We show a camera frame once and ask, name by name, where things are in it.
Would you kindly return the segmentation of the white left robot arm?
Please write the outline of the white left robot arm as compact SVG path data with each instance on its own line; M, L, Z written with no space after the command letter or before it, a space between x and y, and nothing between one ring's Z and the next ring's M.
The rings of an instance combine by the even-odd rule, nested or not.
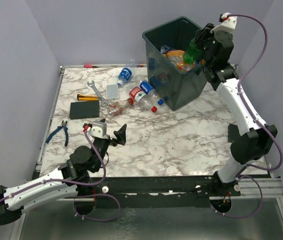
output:
M104 157L110 146L126 144L127 125L107 134L105 119L86 123L83 133L89 145L77 147L69 159L51 172L15 187L0 185L0 226L13 223L29 210L44 203L63 198L111 198L107 191L97 192L107 176Z

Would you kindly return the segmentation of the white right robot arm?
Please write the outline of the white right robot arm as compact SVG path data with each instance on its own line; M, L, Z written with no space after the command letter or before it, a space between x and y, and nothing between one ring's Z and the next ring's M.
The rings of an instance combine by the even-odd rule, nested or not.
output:
M239 134L231 143L229 159L213 175L211 190L222 196L238 173L269 152L278 130L259 116L239 85L237 71L229 63L234 48L232 34L208 23L196 32L194 44L201 51L198 58L203 61L207 81L228 106Z

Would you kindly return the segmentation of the green plastic bottle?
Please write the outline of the green plastic bottle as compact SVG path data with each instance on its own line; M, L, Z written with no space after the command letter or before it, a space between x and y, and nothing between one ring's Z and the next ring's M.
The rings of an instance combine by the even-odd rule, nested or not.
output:
M184 63L193 64L195 62L200 62L203 59L203 51L204 47L200 43L197 43L196 38L193 38L183 54Z

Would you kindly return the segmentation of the red label water bottle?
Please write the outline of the red label water bottle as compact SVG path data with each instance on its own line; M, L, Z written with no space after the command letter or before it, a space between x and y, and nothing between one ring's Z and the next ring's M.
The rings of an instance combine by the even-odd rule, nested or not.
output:
M152 100L146 93L138 86L134 87L130 92L129 96L142 108L155 113L158 109L153 104Z

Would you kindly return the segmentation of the large orange label bottle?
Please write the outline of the large orange label bottle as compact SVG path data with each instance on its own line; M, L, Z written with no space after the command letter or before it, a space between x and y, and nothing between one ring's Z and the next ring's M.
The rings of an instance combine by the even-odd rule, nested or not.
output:
M188 64L184 62L183 56L185 51L183 50L170 50L164 54L164 56L181 72L188 72L194 69L198 64L196 62Z

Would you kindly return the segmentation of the red cap bottle small label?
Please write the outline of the red cap bottle small label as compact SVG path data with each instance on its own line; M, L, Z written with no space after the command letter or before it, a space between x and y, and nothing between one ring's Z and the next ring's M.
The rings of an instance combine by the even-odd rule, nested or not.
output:
M119 100L111 103L107 107L108 114L112 117L121 115L124 111L130 109L134 104L132 98L127 98L126 100Z

